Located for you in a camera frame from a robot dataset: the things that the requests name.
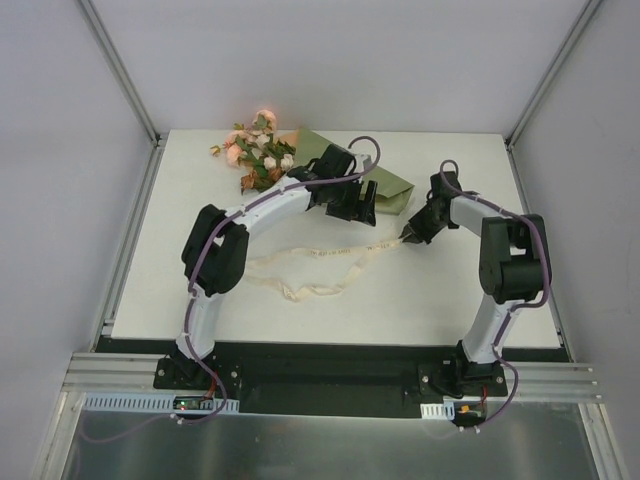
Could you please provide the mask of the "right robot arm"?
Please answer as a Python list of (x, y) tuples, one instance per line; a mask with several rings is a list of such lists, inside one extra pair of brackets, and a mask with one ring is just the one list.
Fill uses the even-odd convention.
[(441, 231), (460, 227), (480, 239), (481, 304), (451, 359), (428, 381), (434, 391), (461, 398), (502, 375), (504, 341), (515, 318), (546, 303), (552, 278), (546, 230), (539, 215), (515, 214), (464, 191), (455, 170), (432, 175), (430, 185), (425, 206), (409, 219), (401, 239), (430, 244)]

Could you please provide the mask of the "cream rose flower branch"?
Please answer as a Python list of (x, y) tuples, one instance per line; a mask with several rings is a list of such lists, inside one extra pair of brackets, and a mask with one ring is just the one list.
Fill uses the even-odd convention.
[(257, 164), (267, 171), (274, 169), (289, 170), (293, 165), (296, 148), (287, 141), (275, 138), (272, 134), (261, 134), (255, 138)]

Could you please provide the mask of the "cream ribbon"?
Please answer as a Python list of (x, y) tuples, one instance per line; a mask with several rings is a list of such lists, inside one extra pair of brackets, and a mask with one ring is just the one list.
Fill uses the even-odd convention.
[[(397, 250), (404, 243), (403, 238), (386, 240), (374, 244), (342, 247), (336, 249), (317, 249), (299, 247), (282, 250), (276, 253), (251, 259), (247, 262), (248, 273), (243, 279), (256, 287), (266, 288), (280, 294), (286, 301), (300, 303), (309, 297), (333, 297), (340, 295), (363, 273), (367, 265), (380, 254)], [(324, 285), (317, 282), (306, 283), (294, 289), (279, 277), (261, 277), (255, 275), (258, 269), (284, 259), (285, 257), (299, 256), (313, 259), (315, 262), (334, 258), (357, 256), (357, 260), (347, 269), (344, 277), (332, 285)]]

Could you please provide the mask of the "pink rose flower branch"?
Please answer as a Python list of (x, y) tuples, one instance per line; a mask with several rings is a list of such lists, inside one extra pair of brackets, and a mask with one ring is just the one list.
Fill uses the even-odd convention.
[(270, 110), (259, 110), (249, 125), (236, 123), (222, 144), (211, 146), (209, 153), (213, 157), (224, 156), (232, 167), (255, 168), (260, 166), (256, 159), (258, 150), (255, 148), (255, 138), (261, 134), (272, 134), (278, 138), (277, 117)]

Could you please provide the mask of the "brown rose flower branch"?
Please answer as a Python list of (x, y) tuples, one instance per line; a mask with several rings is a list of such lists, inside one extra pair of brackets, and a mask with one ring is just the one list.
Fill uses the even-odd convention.
[(284, 175), (284, 171), (279, 168), (273, 168), (270, 170), (261, 166), (252, 168), (246, 175), (240, 179), (240, 190), (244, 194), (246, 191), (255, 190), (257, 192), (264, 192), (273, 187), (277, 181), (279, 181)]

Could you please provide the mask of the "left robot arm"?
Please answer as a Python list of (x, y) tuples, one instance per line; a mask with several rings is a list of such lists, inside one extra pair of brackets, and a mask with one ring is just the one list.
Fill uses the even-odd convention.
[(375, 150), (370, 156), (330, 144), (255, 199), (230, 209), (207, 205), (200, 210), (181, 253), (189, 300), (176, 339), (185, 356), (176, 375), (188, 388), (202, 388), (210, 380), (212, 367), (204, 358), (214, 350), (222, 301), (244, 276), (252, 240), (316, 206), (325, 206), (334, 218), (376, 225), (377, 183), (363, 180), (379, 163), (381, 149)]

